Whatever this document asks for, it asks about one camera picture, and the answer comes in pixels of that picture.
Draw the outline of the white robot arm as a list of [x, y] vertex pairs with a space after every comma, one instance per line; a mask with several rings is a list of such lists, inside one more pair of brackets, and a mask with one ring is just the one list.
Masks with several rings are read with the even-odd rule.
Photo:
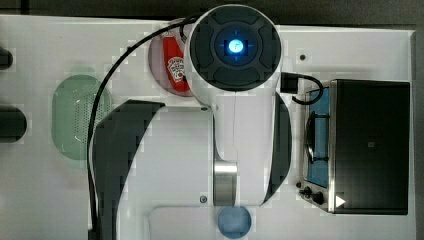
[[277, 83], [283, 44], [273, 22], [245, 5], [202, 14], [186, 40], [184, 70], [212, 118], [211, 151], [142, 158], [147, 129], [164, 104], [128, 100], [96, 127], [90, 150], [99, 240], [150, 240], [161, 207], [260, 206], [282, 183], [272, 171], [279, 144]]

